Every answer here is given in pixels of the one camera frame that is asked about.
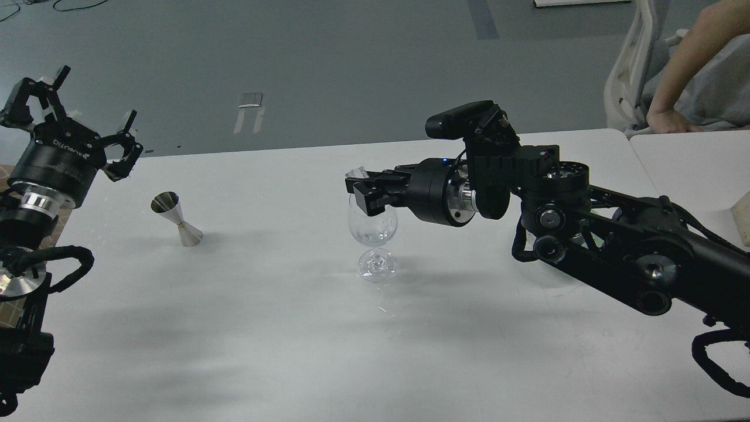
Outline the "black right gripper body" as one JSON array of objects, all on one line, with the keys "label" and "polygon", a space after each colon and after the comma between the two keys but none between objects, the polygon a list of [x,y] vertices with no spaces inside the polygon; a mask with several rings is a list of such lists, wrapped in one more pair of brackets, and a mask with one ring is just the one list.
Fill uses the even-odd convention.
[{"label": "black right gripper body", "polygon": [[457,159],[427,158],[416,165],[400,165],[409,176],[403,204],[425,222],[463,227],[475,216],[466,166]]}]

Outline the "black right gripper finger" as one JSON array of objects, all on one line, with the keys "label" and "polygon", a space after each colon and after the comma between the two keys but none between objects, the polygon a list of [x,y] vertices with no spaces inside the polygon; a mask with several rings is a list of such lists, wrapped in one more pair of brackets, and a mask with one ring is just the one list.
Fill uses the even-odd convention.
[{"label": "black right gripper finger", "polygon": [[398,190],[353,185],[352,195],[354,196],[354,205],[369,217],[385,213],[387,207],[407,207],[404,195]]},{"label": "black right gripper finger", "polygon": [[410,184],[410,179],[415,172],[414,166],[397,166],[393,170],[382,172],[368,171],[368,179],[345,179],[346,192],[352,194],[352,187],[356,182],[362,182],[368,187],[379,187],[388,190],[398,190],[405,195]]}]

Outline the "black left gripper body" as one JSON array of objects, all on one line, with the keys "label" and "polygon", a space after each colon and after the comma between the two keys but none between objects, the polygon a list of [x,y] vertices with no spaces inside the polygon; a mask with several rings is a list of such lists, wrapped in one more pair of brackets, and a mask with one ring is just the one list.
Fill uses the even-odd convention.
[{"label": "black left gripper body", "polygon": [[21,194],[28,185],[39,185],[64,195],[64,207],[77,209],[91,188],[105,160],[104,150],[96,149],[99,134],[72,121],[67,139],[59,124],[43,122],[35,126],[32,141],[8,179],[9,187]]}]

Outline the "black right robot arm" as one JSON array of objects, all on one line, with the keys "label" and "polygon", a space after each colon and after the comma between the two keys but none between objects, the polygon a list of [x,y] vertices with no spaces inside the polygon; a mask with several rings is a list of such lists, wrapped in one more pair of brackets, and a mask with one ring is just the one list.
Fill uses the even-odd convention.
[{"label": "black right robot arm", "polygon": [[560,161],[558,146],[466,142],[465,157],[428,158],[382,172],[350,173],[346,190],[368,216],[405,207],[420,220],[461,227],[499,219],[520,201],[512,256],[541,261],[645,315],[677,299],[724,329],[696,336],[692,357],[716,384],[748,397],[708,355],[748,343],[748,252],[719,238],[667,196],[636,198],[589,184],[588,166]]}]

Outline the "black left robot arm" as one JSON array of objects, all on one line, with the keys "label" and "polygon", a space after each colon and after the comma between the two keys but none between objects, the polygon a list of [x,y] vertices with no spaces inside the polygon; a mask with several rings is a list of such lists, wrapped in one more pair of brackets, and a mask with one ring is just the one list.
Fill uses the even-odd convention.
[{"label": "black left robot arm", "polygon": [[70,288],[94,264],[85,247],[41,243],[62,209],[82,206],[98,172],[113,182],[127,178],[143,152],[131,134],[134,110],[108,136],[67,115],[58,92],[69,73],[64,65],[51,82],[25,77],[2,108],[2,126],[30,136],[2,192],[2,302],[23,302],[17,323],[2,328],[2,417],[40,384],[53,356],[53,335],[41,329],[49,295]]}]

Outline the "person right hand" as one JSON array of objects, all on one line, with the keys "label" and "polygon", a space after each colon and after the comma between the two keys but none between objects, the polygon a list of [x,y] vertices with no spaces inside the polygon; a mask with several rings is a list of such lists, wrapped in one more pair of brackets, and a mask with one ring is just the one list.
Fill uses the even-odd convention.
[{"label": "person right hand", "polygon": [[673,108],[662,111],[649,110],[646,115],[646,122],[654,134],[679,134],[703,131],[701,127],[687,120],[685,115],[682,115],[682,113]]}]

